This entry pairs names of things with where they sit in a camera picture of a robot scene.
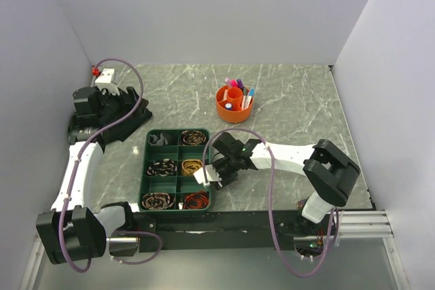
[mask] white bracket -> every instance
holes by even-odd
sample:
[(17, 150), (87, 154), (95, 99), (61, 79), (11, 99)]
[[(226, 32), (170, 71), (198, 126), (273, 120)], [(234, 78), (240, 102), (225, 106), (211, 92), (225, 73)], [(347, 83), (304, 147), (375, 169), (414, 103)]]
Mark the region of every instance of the white bracket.
[(120, 91), (116, 86), (119, 80), (119, 73), (115, 69), (104, 68), (101, 74), (95, 80), (95, 85), (102, 92), (107, 90), (111, 95), (120, 95)]

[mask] blue marker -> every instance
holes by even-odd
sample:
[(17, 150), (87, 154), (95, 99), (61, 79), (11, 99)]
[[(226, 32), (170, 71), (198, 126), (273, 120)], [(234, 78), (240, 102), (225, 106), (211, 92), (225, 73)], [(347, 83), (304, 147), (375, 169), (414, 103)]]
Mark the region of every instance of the blue marker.
[(253, 96), (254, 96), (254, 89), (252, 88), (251, 90), (249, 90), (249, 93), (246, 96), (245, 107), (243, 108), (243, 110), (245, 110), (249, 107), (249, 105), (251, 104), (251, 100), (252, 100)]

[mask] black base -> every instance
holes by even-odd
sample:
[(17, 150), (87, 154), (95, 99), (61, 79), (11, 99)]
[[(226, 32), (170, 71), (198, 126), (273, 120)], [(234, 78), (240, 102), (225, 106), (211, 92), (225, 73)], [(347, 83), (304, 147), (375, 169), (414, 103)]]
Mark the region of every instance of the black base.
[[(317, 232), (313, 234), (301, 232), (297, 225), (299, 214), (297, 210), (273, 213), (279, 244), (283, 250), (294, 249), (293, 237), (317, 235)], [(326, 215), (319, 227), (326, 231), (328, 220), (329, 215)], [(135, 213), (135, 221), (140, 230), (159, 235), (163, 239), (163, 249), (273, 247), (267, 211), (213, 212), (202, 215), (186, 213), (184, 216)], [(139, 252), (154, 252), (157, 246), (158, 243), (153, 238), (141, 237)]]

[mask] gray wall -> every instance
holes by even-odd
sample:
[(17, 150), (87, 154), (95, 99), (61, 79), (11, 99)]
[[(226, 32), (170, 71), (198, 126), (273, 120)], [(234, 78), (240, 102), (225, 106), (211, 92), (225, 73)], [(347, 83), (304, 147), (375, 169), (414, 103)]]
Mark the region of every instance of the gray wall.
[(0, 0), (0, 18), (0, 288), (9, 290), (58, 191), (71, 95), (90, 64), (55, 0)]
[(92, 62), (334, 64), (367, 0), (58, 0)]
[[(145, 259), (136, 254), (131, 261)], [(309, 261), (287, 252), (307, 273)], [(108, 253), (79, 275), (67, 264), (42, 263), (35, 290), (396, 290), (381, 239), (340, 241), (310, 279), (290, 274), (272, 248), (162, 251), (142, 266), (120, 266)]]
[(433, 289), (435, 0), (370, 0), (334, 67), (371, 194), (413, 289)]

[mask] white wall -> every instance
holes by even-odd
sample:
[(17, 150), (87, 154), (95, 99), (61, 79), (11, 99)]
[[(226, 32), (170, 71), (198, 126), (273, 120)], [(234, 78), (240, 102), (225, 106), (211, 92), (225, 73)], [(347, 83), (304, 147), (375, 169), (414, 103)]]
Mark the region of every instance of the white wall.
[(0, 280), (17, 289), (67, 162), (72, 92), (90, 64), (55, 0), (0, 0)]
[(334, 64), (367, 0), (58, 0), (92, 62)]
[(435, 275), (435, 0), (369, 0), (336, 65), (370, 193), (413, 289)]

